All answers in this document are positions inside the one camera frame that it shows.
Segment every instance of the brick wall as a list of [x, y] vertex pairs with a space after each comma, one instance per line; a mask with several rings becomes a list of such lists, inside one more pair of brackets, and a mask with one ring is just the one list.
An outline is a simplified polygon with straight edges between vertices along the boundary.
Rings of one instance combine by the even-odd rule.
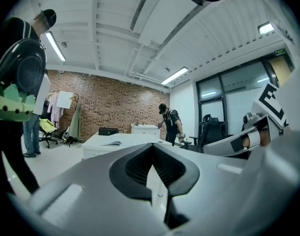
[[[130, 124], [139, 122], [157, 124], [160, 103], [170, 104], [170, 95], [154, 89], [120, 82], [118, 80], [88, 76], [80, 73], [49, 70], [51, 92], [62, 90], [79, 94], [81, 104], [81, 139], [87, 140], [99, 127], [118, 128], [120, 133], [130, 133]], [[67, 128], [73, 117], [75, 103], [64, 109], [60, 128]]]

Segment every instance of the fluorescent light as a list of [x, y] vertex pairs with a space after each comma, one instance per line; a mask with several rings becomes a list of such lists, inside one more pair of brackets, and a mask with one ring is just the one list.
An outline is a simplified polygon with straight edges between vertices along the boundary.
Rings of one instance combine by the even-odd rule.
[[57, 46], [56, 41], [54, 40], [52, 32], [51, 31], [47, 32], [46, 36], [48, 38], [48, 41], [51, 43], [52, 47], [54, 48], [55, 52], [57, 53], [58, 57], [61, 59], [61, 61], [66, 61], [65, 57], [63, 56], [62, 52]]
[[201, 97], [205, 97], [205, 96], [212, 95], [212, 94], [216, 94], [216, 92], [206, 93], [206, 94], [203, 94]]
[[262, 81], [267, 81], [267, 80], [269, 80], [269, 78], [264, 78], [264, 79], [262, 79], [262, 80], [259, 80], [259, 81], [257, 81], [257, 83], [260, 83], [260, 82], [262, 82]]
[[258, 32], [259, 32], [260, 35], [264, 35], [264, 34], [270, 32], [272, 30], [274, 30], [274, 27], [269, 22], [258, 26]]
[[179, 77], [180, 75], [182, 75], [183, 73], [187, 72], [188, 68], [183, 67], [180, 71], [176, 72], [175, 74], [173, 74], [172, 76], [170, 76], [169, 78], [167, 78], [165, 81], [163, 81], [161, 84], [166, 85], [168, 84], [170, 81], [176, 79], [177, 77]]

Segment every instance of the white ceiling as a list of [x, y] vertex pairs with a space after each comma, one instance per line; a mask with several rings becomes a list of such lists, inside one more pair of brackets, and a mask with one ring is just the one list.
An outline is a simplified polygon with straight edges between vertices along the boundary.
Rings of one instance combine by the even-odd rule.
[[[21, 0], [9, 16], [31, 21], [48, 8], [57, 13], [51, 31], [66, 62], [42, 37], [47, 69], [105, 76], [165, 92], [284, 46], [274, 32], [258, 34], [257, 26], [268, 21], [262, 0], [222, 0], [202, 9], [190, 0]], [[187, 20], [196, 9], [197, 15]], [[133, 19], [137, 21], [131, 30]], [[167, 87], [160, 84], [183, 66], [189, 72], [182, 78]], [[165, 73], [165, 67], [171, 72]]]

